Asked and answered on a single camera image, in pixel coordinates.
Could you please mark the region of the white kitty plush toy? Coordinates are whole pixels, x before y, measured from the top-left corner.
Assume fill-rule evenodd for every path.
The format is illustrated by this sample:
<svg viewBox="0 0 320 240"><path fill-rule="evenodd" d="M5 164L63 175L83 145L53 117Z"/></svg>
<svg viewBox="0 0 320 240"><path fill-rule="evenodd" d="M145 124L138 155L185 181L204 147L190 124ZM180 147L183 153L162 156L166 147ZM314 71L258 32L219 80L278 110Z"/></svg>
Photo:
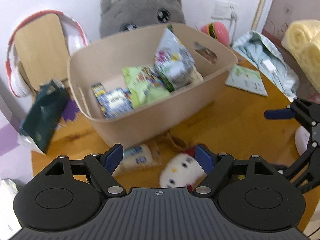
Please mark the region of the white kitty plush toy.
<svg viewBox="0 0 320 240"><path fill-rule="evenodd" d="M206 173L195 159L195 146L175 155L161 172L161 188L193 187L204 178Z"/></svg>

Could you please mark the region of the white round device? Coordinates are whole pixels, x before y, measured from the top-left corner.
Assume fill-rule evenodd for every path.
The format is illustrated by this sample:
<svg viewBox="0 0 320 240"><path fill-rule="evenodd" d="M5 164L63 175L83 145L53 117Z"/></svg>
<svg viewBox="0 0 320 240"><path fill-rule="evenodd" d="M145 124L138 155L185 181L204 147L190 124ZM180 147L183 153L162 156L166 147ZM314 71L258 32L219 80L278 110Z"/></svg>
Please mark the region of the white round device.
<svg viewBox="0 0 320 240"><path fill-rule="evenodd" d="M303 126L300 126L295 132L295 145L299 155L302 155L307 147L310 139L310 132Z"/></svg>

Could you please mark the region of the dark green packet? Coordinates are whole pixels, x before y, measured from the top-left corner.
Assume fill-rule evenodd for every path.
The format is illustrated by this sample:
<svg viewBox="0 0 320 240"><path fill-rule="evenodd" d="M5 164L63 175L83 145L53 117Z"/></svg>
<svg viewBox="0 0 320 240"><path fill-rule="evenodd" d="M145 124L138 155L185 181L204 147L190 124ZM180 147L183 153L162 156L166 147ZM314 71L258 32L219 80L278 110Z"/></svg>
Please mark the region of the dark green packet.
<svg viewBox="0 0 320 240"><path fill-rule="evenodd" d="M40 86L34 104L20 124L18 143L46 154L70 96L64 84L51 79Z"/></svg>

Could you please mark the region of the green white face mask sachet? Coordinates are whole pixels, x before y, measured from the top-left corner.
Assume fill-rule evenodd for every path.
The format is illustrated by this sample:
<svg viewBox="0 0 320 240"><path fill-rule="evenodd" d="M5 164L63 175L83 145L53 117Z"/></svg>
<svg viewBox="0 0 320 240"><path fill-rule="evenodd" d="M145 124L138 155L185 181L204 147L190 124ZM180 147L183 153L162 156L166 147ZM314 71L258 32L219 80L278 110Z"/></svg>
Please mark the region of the green white face mask sachet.
<svg viewBox="0 0 320 240"><path fill-rule="evenodd" d="M268 96L260 72L237 64L229 70L225 85L253 94Z"/></svg>

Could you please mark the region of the yellow knitted blanket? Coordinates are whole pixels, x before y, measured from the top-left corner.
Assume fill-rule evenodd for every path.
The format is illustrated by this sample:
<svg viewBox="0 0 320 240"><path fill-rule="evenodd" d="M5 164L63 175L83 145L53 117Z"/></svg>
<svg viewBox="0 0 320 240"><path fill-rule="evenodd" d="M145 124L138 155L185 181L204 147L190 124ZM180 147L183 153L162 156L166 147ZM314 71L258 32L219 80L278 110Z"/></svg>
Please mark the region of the yellow knitted blanket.
<svg viewBox="0 0 320 240"><path fill-rule="evenodd" d="M319 90L319 20L292 22L281 42L295 58L316 90Z"/></svg>

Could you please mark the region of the light green striped cloth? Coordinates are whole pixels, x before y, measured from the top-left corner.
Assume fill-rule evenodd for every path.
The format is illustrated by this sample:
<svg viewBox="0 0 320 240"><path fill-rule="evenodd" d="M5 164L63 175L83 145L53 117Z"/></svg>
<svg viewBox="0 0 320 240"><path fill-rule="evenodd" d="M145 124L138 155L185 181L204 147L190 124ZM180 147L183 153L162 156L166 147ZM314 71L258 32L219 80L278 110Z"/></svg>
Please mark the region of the light green striped cloth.
<svg viewBox="0 0 320 240"><path fill-rule="evenodd" d="M266 36L249 31L235 40L232 48L260 70L289 101L293 101L299 86L298 75Z"/></svg>

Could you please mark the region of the white bread snack packet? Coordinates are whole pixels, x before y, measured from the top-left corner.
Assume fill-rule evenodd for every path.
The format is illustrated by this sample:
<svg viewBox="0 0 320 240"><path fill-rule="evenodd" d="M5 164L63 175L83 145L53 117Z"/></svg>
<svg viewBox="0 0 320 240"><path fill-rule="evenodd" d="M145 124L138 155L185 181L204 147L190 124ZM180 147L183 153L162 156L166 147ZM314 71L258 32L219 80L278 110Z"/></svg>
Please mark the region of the white bread snack packet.
<svg viewBox="0 0 320 240"><path fill-rule="evenodd" d="M161 163L161 155L157 146L141 144L124 151L123 160L112 173L113 177L135 170L157 166Z"/></svg>

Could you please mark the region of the brown hair claw clip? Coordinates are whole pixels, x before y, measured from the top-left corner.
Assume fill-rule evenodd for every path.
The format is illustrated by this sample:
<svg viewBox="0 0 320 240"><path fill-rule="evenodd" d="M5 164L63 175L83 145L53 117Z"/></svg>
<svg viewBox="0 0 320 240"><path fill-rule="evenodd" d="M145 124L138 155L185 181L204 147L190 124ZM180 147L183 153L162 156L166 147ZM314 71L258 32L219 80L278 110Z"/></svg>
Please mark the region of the brown hair claw clip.
<svg viewBox="0 0 320 240"><path fill-rule="evenodd" d="M165 142L176 152L183 152L188 148L188 145L182 139L174 136L171 131L166 131L161 134L158 140Z"/></svg>

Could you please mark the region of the blue white snack packet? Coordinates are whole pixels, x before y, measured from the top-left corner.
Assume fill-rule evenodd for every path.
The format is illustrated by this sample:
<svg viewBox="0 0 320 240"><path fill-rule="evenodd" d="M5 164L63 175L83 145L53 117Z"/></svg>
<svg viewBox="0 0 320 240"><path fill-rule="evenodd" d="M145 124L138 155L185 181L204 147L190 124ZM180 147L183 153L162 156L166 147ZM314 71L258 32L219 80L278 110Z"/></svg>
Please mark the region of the blue white snack packet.
<svg viewBox="0 0 320 240"><path fill-rule="evenodd" d="M106 119L115 119L133 110L132 103L122 88L106 91L101 83L93 84L91 88Z"/></svg>

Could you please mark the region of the pink burger squishy ball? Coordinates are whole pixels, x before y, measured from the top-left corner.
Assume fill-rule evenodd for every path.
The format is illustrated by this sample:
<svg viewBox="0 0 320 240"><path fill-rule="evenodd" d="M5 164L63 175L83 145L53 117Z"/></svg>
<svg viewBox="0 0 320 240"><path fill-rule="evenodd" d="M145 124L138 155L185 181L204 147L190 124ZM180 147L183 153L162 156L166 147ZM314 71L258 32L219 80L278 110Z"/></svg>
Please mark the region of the pink burger squishy ball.
<svg viewBox="0 0 320 240"><path fill-rule="evenodd" d="M229 31L221 22L213 22L201 27L200 31L208 34L225 46L229 46Z"/></svg>

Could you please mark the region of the light green snack packet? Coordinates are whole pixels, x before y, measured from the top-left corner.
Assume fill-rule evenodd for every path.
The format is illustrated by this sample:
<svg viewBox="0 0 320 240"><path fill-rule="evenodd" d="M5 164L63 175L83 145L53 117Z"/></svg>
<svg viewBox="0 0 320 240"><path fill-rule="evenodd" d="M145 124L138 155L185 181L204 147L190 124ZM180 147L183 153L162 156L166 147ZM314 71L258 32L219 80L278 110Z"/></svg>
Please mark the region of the light green snack packet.
<svg viewBox="0 0 320 240"><path fill-rule="evenodd" d="M134 109L170 96L154 66L124 67L122 72Z"/></svg>

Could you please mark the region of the silver green snack bag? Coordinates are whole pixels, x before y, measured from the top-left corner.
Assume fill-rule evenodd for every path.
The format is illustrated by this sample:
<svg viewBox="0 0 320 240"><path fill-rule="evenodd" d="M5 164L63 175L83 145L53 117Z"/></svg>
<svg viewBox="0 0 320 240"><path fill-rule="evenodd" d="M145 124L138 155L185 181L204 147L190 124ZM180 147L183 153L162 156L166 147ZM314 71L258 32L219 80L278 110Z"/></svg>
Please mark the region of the silver green snack bag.
<svg viewBox="0 0 320 240"><path fill-rule="evenodd" d="M191 83L195 61L168 25L155 52L155 70L168 91L176 91Z"/></svg>

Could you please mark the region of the wooden headphone stand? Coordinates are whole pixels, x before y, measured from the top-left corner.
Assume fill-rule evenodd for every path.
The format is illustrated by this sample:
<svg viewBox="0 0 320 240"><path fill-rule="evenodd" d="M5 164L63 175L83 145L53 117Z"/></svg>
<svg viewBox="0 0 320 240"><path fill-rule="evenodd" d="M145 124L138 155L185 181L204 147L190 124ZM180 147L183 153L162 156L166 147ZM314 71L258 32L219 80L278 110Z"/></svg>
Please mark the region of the wooden headphone stand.
<svg viewBox="0 0 320 240"><path fill-rule="evenodd" d="M50 79L67 79L69 53L56 14L46 14L19 29L14 45L34 90Z"/></svg>

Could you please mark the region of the red white headphones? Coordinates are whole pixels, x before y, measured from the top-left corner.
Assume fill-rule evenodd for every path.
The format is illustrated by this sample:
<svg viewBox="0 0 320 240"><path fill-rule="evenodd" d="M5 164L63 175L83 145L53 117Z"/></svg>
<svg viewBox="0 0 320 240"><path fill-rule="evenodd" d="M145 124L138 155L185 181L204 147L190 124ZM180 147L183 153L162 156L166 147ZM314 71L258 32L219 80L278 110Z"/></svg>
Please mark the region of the red white headphones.
<svg viewBox="0 0 320 240"><path fill-rule="evenodd" d="M15 35L19 29L46 14L56 14L59 17L63 35L66 41L66 47L69 53L69 59L77 50L89 45L89 40L79 22L61 11L39 11L23 20L14 30L9 39L7 55L5 59L5 70L8 76L9 88L12 94L14 94L14 96L18 98L26 97L30 94L35 94L39 90L34 90L31 87L30 81L25 73L24 67L22 66L14 45ZM66 84L67 79L61 82L63 84Z"/></svg>

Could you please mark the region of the grey cat plush toy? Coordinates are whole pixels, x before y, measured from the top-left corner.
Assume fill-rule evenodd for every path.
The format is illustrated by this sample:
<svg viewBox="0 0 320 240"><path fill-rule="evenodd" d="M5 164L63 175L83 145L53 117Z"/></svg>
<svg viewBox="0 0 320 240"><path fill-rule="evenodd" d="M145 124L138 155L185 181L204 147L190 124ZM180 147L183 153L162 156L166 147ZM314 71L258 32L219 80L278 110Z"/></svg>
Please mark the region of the grey cat plush toy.
<svg viewBox="0 0 320 240"><path fill-rule="evenodd" d="M100 0L100 38L170 22L185 24L181 0Z"/></svg>

